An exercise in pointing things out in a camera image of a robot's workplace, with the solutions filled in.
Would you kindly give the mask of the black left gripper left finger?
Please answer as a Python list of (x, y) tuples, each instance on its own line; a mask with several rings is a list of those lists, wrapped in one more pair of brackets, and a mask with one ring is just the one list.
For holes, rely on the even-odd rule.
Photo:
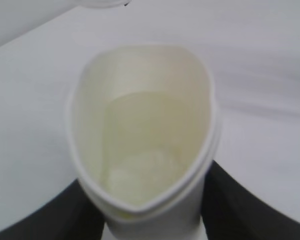
[(105, 219), (75, 180), (31, 215), (0, 231), (0, 240), (100, 240)]

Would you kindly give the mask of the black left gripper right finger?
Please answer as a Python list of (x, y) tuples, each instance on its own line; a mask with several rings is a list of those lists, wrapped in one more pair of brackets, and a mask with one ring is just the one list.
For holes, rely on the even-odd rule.
[(258, 199), (213, 162), (201, 215), (210, 240), (300, 240), (300, 223)]

